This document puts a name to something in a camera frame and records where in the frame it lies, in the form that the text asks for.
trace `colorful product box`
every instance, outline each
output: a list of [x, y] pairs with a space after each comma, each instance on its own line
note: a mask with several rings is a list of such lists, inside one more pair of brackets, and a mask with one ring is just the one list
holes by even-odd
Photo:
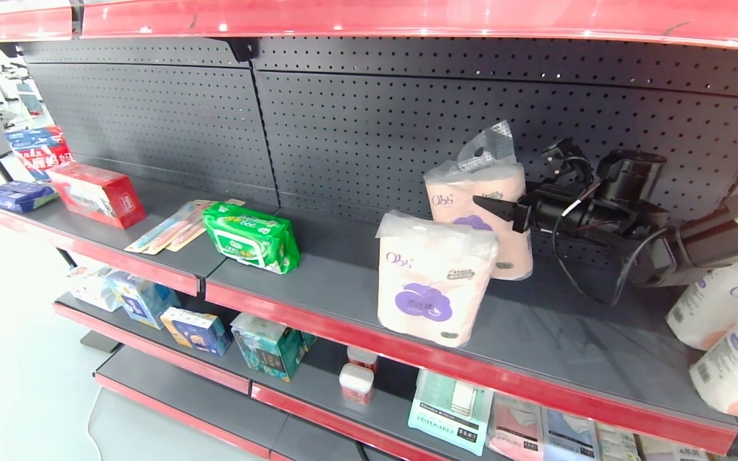
[[307, 332], [301, 332], [301, 338], [304, 340], [304, 348], [309, 352], [310, 348], [315, 344], [316, 335]]
[[231, 327], [250, 368], [290, 382], [306, 352], [301, 332], [248, 313], [238, 314]]
[[546, 461], [599, 461], [600, 446], [594, 421], [543, 408]]
[[408, 426], [483, 455], [495, 392], [421, 369]]
[[56, 125], [11, 131], [5, 137], [36, 181], [50, 181], [45, 170], [73, 161], [62, 129]]
[[223, 356], [228, 350], [229, 336], [217, 316], [170, 307], [161, 315], [164, 327], [178, 344]]
[[542, 418], [536, 403], [495, 393], [486, 446], [514, 461], [542, 461]]
[[147, 216], [128, 175], [75, 162], [47, 170], [47, 174], [73, 213], [121, 229]]
[[181, 307], [175, 291], [137, 275], [114, 271], [106, 280], [120, 298], [130, 318], [158, 330], [164, 327], [161, 322], [162, 313], [169, 307]]
[[77, 300], [93, 304], [108, 312], [114, 312], [121, 307], [121, 301], [108, 283], [108, 275], [112, 268], [102, 266], [98, 269], [88, 269], [84, 266], [72, 269], [67, 274], [67, 285], [70, 294]]
[[602, 461], [642, 461], [632, 432], [603, 423], [595, 425]]
[[58, 193], [46, 184], [11, 181], [0, 186], [0, 208], [27, 213], [58, 196]]

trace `red and white box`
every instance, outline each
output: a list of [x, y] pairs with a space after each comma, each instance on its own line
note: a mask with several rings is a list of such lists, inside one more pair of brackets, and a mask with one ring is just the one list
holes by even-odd
[[369, 368], [369, 370], [372, 370], [372, 373], [377, 373], [376, 353], [370, 352], [365, 348], [348, 346], [346, 347], [346, 357], [349, 359], [349, 364]]
[[346, 400], [368, 405], [372, 400], [372, 383], [375, 382], [375, 373], [355, 364], [343, 365], [338, 376], [340, 392]]
[[121, 229], [147, 216], [128, 175], [75, 161], [47, 170], [47, 174], [73, 213]]

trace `white floor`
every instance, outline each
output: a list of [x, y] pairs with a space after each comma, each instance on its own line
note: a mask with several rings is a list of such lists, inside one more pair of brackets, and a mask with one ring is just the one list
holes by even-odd
[[[15, 158], [4, 163], [29, 180]], [[99, 459], [86, 426], [99, 390], [91, 373], [108, 356], [79, 344], [85, 327], [53, 313], [65, 272], [54, 248], [0, 227], [0, 461]], [[258, 459], [108, 390], [92, 432], [105, 461]]]

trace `red box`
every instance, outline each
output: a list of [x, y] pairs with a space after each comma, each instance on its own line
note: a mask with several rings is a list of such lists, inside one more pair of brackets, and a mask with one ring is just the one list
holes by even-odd
[[128, 175], [75, 161], [51, 168], [47, 174], [73, 213], [121, 229], [147, 216]]

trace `white cable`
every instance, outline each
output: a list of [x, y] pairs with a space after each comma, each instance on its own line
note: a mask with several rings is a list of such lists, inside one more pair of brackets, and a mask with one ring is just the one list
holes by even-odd
[[99, 398], [102, 396], [102, 391], [104, 390], [104, 386], [99, 386], [99, 392], [96, 393], [96, 399], [93, 400], [93, 406], [90, 407], [90, 416], [87, 417], [87, 437], [90, 439], [91, 442], [93, 442], [93, 446], [96, 447], [96, 453], [99, 454], [99, 461], [102, 460], [102, 449], [99, 448], [99, 443], [96, 442], [96, 439], [93, 438], [93, 434], [90, 433], [90, 425], [93, 423], [93, 412], [96, 409], [97, 403], [99, 403]]
[[568, 205], [568, 208], [562, 211], [562, 213], [560, 214], [560, 218], [565, 218], [565, 216], [568, 216], [568, 213], [571, 213], [571, 210], [574, 210], [574, 208], [576, 208], [579, 204], [582, 204], [582, 200], [578, 198], [577, 200], [572, 202], [571, 205]]

